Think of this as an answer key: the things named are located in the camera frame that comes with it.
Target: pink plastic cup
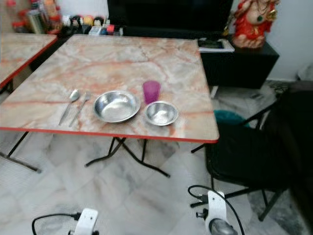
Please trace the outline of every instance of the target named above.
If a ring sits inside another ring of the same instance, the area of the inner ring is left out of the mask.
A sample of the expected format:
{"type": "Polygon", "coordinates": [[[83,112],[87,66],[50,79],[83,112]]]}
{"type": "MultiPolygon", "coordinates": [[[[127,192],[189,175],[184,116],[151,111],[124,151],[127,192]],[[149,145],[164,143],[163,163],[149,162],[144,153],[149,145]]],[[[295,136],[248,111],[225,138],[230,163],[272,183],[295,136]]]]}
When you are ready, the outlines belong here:
{"type": "Polygon", "coordinates": [[[146,104],[150,104],[158,100],[161,84],[157,81],[147,81],[142,85],[142,87],[146,104]]]}

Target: steel spoon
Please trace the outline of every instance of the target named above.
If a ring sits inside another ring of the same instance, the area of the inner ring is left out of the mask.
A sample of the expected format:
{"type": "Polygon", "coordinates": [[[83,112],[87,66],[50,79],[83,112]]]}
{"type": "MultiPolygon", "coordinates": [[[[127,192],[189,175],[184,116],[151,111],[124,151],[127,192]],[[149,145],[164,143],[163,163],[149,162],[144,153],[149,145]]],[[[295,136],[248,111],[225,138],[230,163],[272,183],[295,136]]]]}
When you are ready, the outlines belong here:
{"type": "Polygon", "coordinates": [[[72,122],[70,123],[69,127],[71,127],[71,126],[73,125],[73,123],[74,123],[75,120],[77,119],[78,115],[80,114],[80,111],[82,111],[84,104],[85,104],[88,100],[90,100],[90,97],[91,97],[90,92],[86,92],[84,101],[83,101],[83,103],[81,104],[81,106],[80,106],[79,110],[77,111],[75,117],[73,118],[72,122]]]}
{"type": "Polygon", "coordinates": [[[60,119],[60,121],[59,121],[59,126],[61,125],[62,121],[63,121],[64,118],[66,117],[71,103],[73,103],[73,102],[75,102],[76,100],[78,100],[79,97],[80,97],[79,91],[78,91],[78,90],[73,90],[73,92],[72,92],[72,93],[70,94],[70,96],[69,96],[70,103],[68,103],[67,108],[64,110],[64,112],[63,112],[63,114],[62,114],[62,117],[61,117],[61,119],[60,119]]]}

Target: fork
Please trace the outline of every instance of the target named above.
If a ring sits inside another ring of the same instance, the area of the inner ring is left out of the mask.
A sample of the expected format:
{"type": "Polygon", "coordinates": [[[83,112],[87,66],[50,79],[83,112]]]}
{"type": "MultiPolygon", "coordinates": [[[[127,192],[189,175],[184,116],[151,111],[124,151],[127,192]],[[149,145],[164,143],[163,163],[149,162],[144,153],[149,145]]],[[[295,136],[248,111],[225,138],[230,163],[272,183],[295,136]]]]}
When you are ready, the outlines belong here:
{"type": "Polygon", "coordinates": [[[90,100],[90,97],[91,97],[91,93],[90,93],[90,92],[86,92],[86,93],[85,93],[85,97],[84,97],[84,101],[83,101],[83,103],[81,104],[81,106],[80,106],[79,110],[77,111],[75,117],[73,118],[72,122],[70,123],[69,127],[71,127],[71,126],[73,125],[73,123],[74,123],[75,120],[77,119],[78,115],[80,114],[80,111],[82,111],[84,104],[85,104],[88,100],[90,100]]]}

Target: marble-pattern table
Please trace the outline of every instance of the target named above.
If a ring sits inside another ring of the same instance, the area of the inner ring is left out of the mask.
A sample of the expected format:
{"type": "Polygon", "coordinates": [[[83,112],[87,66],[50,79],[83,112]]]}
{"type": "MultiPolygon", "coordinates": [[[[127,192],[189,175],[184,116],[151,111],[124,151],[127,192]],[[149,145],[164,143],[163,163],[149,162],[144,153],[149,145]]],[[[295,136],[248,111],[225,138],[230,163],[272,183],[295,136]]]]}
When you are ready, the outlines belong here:
{"type": "Polygon", "coordinates": [[[49,46],[55,35],[5,33],[1,36],[0,88],[10,82],[49,46]]]}
{"type": "Polygon", "coordinates": [[[200,143],[219,138],[196,41],[114,36],[70,38],[1,104],[0,129],[200,143]],[[145,120],[142,84],[147,80],[159,81],[159,100],[178,108],[172,125],[145,120]],[[58,126],[74,89],[82,97],[58,126]],[[134,118],[110,124],[94,115],[95,99],[111,90],[128,90],[140,99],[134,118]],[[92,97],[69,127],[86,91],[92,97]]]}

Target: white tile floor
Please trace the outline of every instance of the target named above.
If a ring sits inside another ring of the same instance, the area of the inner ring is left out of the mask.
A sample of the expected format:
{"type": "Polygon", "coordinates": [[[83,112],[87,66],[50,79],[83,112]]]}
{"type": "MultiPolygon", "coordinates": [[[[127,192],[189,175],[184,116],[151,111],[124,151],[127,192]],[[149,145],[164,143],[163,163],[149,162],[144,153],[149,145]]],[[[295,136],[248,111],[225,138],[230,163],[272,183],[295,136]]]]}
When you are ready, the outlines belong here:
{"type": "MultiPolygon", "coordinates": [[[[273,97],[267,87],[260,91],[220,89],[214,106],[247,118],[271,104],[273,97]],[[260,95],[251,99],[255,93],[260,95]]],[[[14,132],[1,131],[0,146],[5,142],[8,146],[16,138],[14,132]]],[[[205,234],[203,221],[195,217],[195,212],[201,212],[203,207],[191,209],[189,204],[195,200],[187,193],[190,185],[210,185],[203,150],[190,153],[197,144],[148,142],[147,162],[170,173],[169,179],[142,167],[122,148],[114,157],[84,167],[86,162],[105,155],[110,143],[107,137],[28,135],[12,157],[34,164],[42,173],[0,159],[0,234],[31,235],[32,218],[47,213],[77,212],[85,207],[100,212],[96,224],[100,234],[205,234]]],[[[141,141],[128,139],[126,144],[141,155],[141,141]]],[[[216,187],[225,193],[240,188],[224,182],[217,182],[216,187]]],[[[270,215],[264,222],[258,221],[247,195],[232,198],[230,202],[247,235],[288,235],[270,215]]],[[[231,211],[227,217],[240,233],[231,211]]],[[[68,218],[45,219],[38,222],[37,234],[65,235],[74,227],[75,222],[68,218]]],[[[309,233],[303,229],[301,234],[309,233]]]]}

